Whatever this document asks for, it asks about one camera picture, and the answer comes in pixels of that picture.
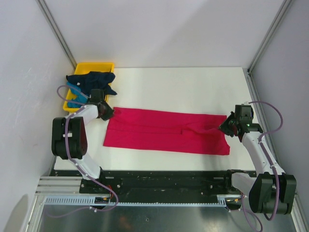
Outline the pink t shirt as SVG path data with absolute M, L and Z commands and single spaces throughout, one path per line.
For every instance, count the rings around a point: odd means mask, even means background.
M 106 147 L 227 156 L 230 146 L 219 126 L 224 115 L 176 113 L 116 107 Z

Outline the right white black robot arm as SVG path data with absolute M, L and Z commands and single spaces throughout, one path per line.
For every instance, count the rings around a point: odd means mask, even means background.
M 246 171 L 229 170 L 223 181 L 223 189 L 228 194 L 237 190 L 249 198 L 253 212 L 287 215 L 293 208 L 296 192 L 296 178 L 287 174 L 278 164 L 268 147 L 264 132 L 253 122 L 254 112 L 250 103 L 238 104 L 230 116 L 219 126 L 219 130 L 230 137 L 238 137 L 249 153 L 255 167 L 256 177 Z

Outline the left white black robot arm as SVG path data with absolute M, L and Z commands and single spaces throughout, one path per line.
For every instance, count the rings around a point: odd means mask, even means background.
M 114 110 L 105 101 L 102 89 L 91 90 L 90 98 L 76 112 L 66 117 L 56 117 L 52 124 L 52 153 L 63 160 L 69 160 L 84 179 L 91 180 L 90 188 L 102 193 L 107 182 L 100 177 L 101 167 L 88 153 L 85 126 L 95 120 L 107 121 L 113 117 Z

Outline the navy t shirt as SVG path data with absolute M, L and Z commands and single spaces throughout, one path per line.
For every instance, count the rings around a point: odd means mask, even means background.
M 91 71 L 87 74 L 67 75 L 66 80 L 77 86 L 85 95 L 90 95 L 93 89 L 102 89 L 107 95 L 117 95 L 109 84 L 115 79 L 115 74 L 112 72 L 95 72 Z

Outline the aluminium corner post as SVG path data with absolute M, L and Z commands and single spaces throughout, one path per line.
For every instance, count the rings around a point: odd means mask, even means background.
M 268 28 L 261 44 L 258 47 L 252 61 L 250 62 L 249 67 L 247 68 L 247 72 L 251 74 L 255 69 L 257 63 L 263 56 L 264 52 L 266 51 L 267 47 L 269 46 L 271 40 L 275 36 L 277 30 L 279 29 L 281 23 L 283 22 L 284 18 L 286 17 L 287 13 L 289 12 L 290 8 L 292 7 L 294 0 L 284 0 L 277 11 L 270 27 Z
M 41 10 L 43 16 L 45 17 L 49 27 L 51 28 L 53 34 L 55 35 L 57 41 L 59 42 L 65 56 L 67 57 L 67 59 L 69 60 L 70 64 L 72 65 L 72 67 L 74 69 L 76 69 L 77 67 L 77 62 L 47 4 L 47 2 L 45 0 L 36 0 L 36 3 L 39 7 L 39 9 Z

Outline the teal t shirt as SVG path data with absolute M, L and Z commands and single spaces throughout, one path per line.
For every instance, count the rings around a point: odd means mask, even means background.
M 67 82 L 67 85 L 70 87 L 70 91 L 73 94 L 71 99 L 73 102 L 67 103 L 69 108 L 80 108 L 83 104 L 87 103 L 89 95 L 82 93 L 81 89 L 76 85 L 73 85 L 69 82 Z

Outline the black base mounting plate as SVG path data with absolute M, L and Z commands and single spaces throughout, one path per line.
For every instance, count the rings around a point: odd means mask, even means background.
M 184 200 L 239 195 L 228 171 L 102 171 L 98 179 L 116 193 L 112 200 Z

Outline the left aluminium corner post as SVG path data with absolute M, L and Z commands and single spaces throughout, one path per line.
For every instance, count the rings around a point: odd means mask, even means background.
M 39 7 L 39 9 L 41 10 L 43 16 L 45 17 L 49 27 L 51 28 L 53 34 L 55 35 L 57 41 L 59 42 L 65 56 L 67 57 L 67 59 L 69 60 L 70 64 L 72 65 L 72 67 L 74 69 L 76 69 L 77 67 L 77 62 L 47 4 L 47 2 L 45 0 L 36 0 L 36 3 Z

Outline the right aluminium corner post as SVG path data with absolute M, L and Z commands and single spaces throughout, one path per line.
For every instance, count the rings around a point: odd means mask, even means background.
M 292 7 L 294 0 L 284 0 L 277 11 L 270 27 L 268 28 L 261 44 L 258 47 L 252 61 L 250 62 L 249 67 L 247 68 L 247 72 L 251 74 L 255 69 L 257 63 L 263 56 L 264 52 L 266 51 L 267 47 L 269 46 L 271 40 L 275 36 L 277 30 L 279 29 L 281 23 L 283 22 L 284 18 L 286 17 L 287 13 L 289 12 L 290 8 Z

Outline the yellow plastic bin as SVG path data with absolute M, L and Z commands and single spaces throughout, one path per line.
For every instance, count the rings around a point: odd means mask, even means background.
M 91 71 L 95 72 L 114 72 L 114 63 L 112 62 L 82 62 L 78 63 L 75 69 L 74 74 L 88 74 Z M 70 89 L 67 92 L 66 99 L 71 100 L 73 94 Z M 76 112 L 79 108 L 69 108 L 67 106 L 67 101 L 63 103 L 63 110 L 69 113 Z

